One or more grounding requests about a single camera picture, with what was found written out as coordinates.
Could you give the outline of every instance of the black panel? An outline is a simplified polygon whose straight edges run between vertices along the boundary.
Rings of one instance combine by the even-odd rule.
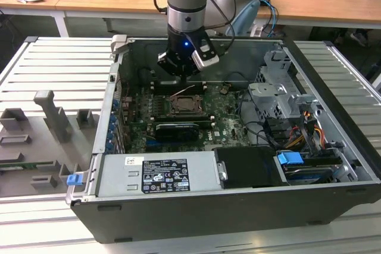
[[[332,187],[218,196],[74,203],[71,209],[100,243],[203,236],[328,224],[380,186]],[[115,211],[99,211],[99,206]]]
[[[282,185],[270,147],[216,148],[217,162],[224,162],[227,180],[224,189],[240,187],[276,187]]]

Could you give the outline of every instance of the blue drive latch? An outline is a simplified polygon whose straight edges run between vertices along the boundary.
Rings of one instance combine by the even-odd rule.
[[[73,174],[73,175],[68,175],[66,184],[68,186],[81,186],[83,180],[83,174]]]
[[[303,164],[303,158],[299,152],[282,152],[278,155],[281,165],[287,164]]]

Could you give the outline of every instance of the motherboard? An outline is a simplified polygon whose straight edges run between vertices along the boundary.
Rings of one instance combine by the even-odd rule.
[[[131,87],[122,99],[127,153],[249,146],[231,84]]]

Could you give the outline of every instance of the warning label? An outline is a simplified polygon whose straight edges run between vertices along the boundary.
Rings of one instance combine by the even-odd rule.
[[[142,181],[144,193],[191,190],[186,159],[143,161]]]

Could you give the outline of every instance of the green circuit board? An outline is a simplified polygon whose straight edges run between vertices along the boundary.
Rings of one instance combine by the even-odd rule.
[[[162,121],[158,123],[155,119],[157,120],[159,116],[170,117],[171,108],[174,108],[171,104],[173,96],[154,95],[148,88],[133,90],[129,109],[124,112],[127,152],[186,152],[213,150],[222,146],[249,146],[247,130],[236,113],[238,91],[228,91],[228,89],[223,84],[209,84],[203,95],[185,96],[187,99],[193,97],[195,102],[198,102],[199,114],[214,117],[213,126],[210,126],[209,119],[193,120],[191,123],[208,128],[199,129],[196,141],[177,143],[158,143],[154,131],[155,125],[163,123]],[[182,105],[181,111],[187,111],[187,106]]]

